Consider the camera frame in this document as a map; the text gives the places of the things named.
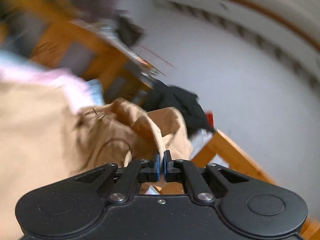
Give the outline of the pink floral quilt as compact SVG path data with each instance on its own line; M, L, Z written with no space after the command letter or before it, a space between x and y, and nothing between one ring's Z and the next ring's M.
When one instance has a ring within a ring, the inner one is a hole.
M43 71L26 65L1 64L1 81L61 88L74 113L82 107L94 106L86 81L65 68Z

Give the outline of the black garment on headboard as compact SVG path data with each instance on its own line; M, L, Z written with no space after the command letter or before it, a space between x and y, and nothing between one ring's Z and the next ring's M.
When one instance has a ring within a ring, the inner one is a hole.
M199 129L213 132L204 110L198 103L198 96L190 91L176 86L167 86L161 81L156 81L148 92L142 109L147 112L167 107L174 107L180 111L184 118L188 136L193 135Z

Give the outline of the tan hooded zip jacket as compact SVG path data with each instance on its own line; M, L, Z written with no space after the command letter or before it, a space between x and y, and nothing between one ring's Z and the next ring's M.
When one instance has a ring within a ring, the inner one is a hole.
M173 107L146 112L118 98L72 113L61 88L1 83L1 239L21 237L15 205L25 193L165 151L173 159L192 152L184 118Z

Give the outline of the white grey towel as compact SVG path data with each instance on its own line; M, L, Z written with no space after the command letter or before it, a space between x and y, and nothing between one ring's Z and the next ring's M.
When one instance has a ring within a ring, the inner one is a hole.
M189 141L192 145L192 152L190 154L190 158L193 159L203 148L206 144L212 139L213 133L208 132L205 129L199 129L193 135L189 137Z

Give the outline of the wooden bed frame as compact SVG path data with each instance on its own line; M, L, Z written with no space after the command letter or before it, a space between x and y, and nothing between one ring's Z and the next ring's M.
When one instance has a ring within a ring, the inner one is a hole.
M53 16L28 61L52 66L76 43L93 53L90 70L103 70L108 78L120 73L120 66L126 60L123 53L63 19L45 0L1 0L1 8L11 21L23 16L44 19L46 12ZM298 194L306 201L309 212L319 212L319 111L312 110L306 97L292 90L289 95L294 100L291 105L282 107L271 117L260 117L247 135L262 161L253 159L221 131L213 134L192 161L204 166L220 157L230 168L265 181L271 179L264 169L272 166L287 176L289 189L306 183L306 187L298 189Z

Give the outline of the red item behind garment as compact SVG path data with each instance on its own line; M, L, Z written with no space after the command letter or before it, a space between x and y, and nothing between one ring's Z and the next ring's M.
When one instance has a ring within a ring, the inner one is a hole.
M206 111L205 112L206 118L208 120L208 124L210 127L214 128L214 115L212 111Z

